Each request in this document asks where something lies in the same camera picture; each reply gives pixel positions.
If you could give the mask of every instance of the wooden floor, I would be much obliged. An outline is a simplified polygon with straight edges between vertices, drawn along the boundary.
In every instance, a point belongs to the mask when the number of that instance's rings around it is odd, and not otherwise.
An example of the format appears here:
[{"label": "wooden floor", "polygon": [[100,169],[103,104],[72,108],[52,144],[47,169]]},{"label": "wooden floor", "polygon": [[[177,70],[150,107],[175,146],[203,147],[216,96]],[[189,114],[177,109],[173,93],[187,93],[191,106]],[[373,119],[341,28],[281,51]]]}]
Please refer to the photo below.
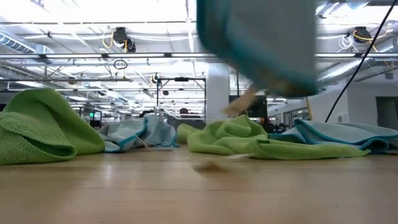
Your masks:
[{"label": "wooden floor", "polygon": [[175,152],[0,167],[0,223],[398,223],[398,157],[226,161]]}]

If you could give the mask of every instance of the towel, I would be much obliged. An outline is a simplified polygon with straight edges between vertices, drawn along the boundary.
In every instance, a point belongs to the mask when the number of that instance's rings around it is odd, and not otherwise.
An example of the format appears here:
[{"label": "towel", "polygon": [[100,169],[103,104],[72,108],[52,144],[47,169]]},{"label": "towel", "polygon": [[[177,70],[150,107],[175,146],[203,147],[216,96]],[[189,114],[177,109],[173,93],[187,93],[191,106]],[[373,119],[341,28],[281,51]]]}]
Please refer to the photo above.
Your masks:
[{"label": "towel", "polygon": [[259,89],[308,96],[317,93],[314,12],[314,0],[197,0],[197,30]]},{"label": "towel", "polygon": [[158,149],[175,145],[175,129],[153,114],[107,124],[98,133],[105,140],[105,152],[126,152],[144,146],[143,142]]},{"label": "towel", "polygon": [[347,145],[308,145],[270,139],[264,129],[242,115],[230,121],[216,121],[204,130],[186,125],[177,129],[177,139],[186,142],[191,152],[219,155],[252,154],[256,159],[323,159],[365,156],[369,151]]},{"label": "towel", "polygon": [[67,161],[104,141],[50,88],[15,95],[0,114],[0,164]]},{"label": "towel", "polygon": [[320,123],[296,119],[294,128],[271,139],[303,144],[349,145],[373,154],[393,153],[398,146],[398,131],[367,124]]}]

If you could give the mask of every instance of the crumb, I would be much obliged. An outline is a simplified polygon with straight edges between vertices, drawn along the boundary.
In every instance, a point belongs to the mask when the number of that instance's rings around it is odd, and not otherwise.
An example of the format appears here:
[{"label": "crumb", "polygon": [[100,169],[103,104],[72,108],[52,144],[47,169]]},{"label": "crumb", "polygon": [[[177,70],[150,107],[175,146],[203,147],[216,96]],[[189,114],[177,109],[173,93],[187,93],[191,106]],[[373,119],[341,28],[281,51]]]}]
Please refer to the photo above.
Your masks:
[{"label": "crumb", "polygon": [[226,172],[227,170],[213,161],[208,161],[204,164],[194,167],[195,170],[200,172]]}]

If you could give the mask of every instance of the blurred blue cloth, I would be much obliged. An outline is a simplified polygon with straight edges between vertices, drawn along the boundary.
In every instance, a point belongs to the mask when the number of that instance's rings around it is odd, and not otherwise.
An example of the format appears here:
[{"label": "blurred blue cloth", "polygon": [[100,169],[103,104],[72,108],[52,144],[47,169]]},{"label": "blurred blue cloth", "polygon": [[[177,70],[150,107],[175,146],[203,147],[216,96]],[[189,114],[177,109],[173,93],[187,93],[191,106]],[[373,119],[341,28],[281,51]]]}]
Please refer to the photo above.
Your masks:
[{"label": "blurred blue cloth", "polygon": [[315,0],[197,0],[204,48],[258,88],[279,96],[316,94]]},{"label": "blurred blue cloth", "polygon": [[150,114],[143,118],[107,124],[98,130],[105,141],[105,152],[126,152],[144,146],[175,146],[175,129]]},{"label": "blurred blue cloth", "polygon": [[398,131],[356,123],[321,123],[294,120],[294,128],[269,138],[302,144],[350,145],[373,154],[396,153]]}]

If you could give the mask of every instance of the column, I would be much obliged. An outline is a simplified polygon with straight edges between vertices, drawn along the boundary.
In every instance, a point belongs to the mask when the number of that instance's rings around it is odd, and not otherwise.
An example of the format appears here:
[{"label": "column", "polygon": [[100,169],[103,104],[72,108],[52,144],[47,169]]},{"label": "column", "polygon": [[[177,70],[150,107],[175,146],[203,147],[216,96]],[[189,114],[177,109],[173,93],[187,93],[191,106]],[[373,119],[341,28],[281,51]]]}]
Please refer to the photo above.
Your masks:
[{"label": "column", "polygon": [[229,104],[229,67],[222,63],[209,64],[206,78],[206,123],[226,120],[221,114]]}]

